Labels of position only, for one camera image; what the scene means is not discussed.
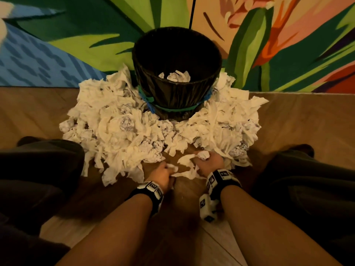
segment blue painted area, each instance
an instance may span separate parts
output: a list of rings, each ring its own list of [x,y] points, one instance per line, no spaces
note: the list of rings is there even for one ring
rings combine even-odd
[[[0,86],[77,88],[86,79],[106,74],[73,55],[6,23],[0,47]]]
[[[51,8],[39,8],[34,6],[24,6],[22,4],[16,4],[10,15],[7,18],[26,18],[33,16],[50,16],[57,13],[64,12]]]

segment wristband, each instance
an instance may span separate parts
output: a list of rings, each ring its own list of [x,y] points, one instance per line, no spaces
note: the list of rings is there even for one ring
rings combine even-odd
[[[151,217],[159,212],[162,201],[164,199],[164,195],[157,183],[150,181],[139,184],[139,186],[131,192],[126,201],[137,194],[145,194],[152,200],[153,208],[150,215]]]
[[[211,200],[220,200],[222,189],[229,185],[242,188],[234,174],[226,169],[215,170],[207,177],[207,190]]]

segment dark pants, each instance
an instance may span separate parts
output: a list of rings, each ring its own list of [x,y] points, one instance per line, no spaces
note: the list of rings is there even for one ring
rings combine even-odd
[[[0,265],[55,265],[70,248],[38,237],[77,187],[84,151],[47,140],[0,151]]]
[[[279,152],[253,197],[301,228],[343,265],[355,265],[355,171]]]

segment black wastebasket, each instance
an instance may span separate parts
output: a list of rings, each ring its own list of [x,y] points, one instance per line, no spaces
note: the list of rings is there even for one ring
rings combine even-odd
[[[222,66],[221,54],[211,40],[181,27],[147,32],[135,43],[132,58],[141,95],[163,120],[186,120],[200,110]],[[191,81],[167,80],[175,70],[188,71]],[[158,77],[161,72],[164,79]]]

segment person's right hand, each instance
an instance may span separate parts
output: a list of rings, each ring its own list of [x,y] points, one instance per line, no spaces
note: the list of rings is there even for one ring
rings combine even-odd
[[[224,162],[221,155],[214,151],[209,151],[209,158],[206,161],[201,160],[198,157],[193,158],[195,164],[200,168],[202,174],[208,177],[210,173],[218,169],[224,169]]]

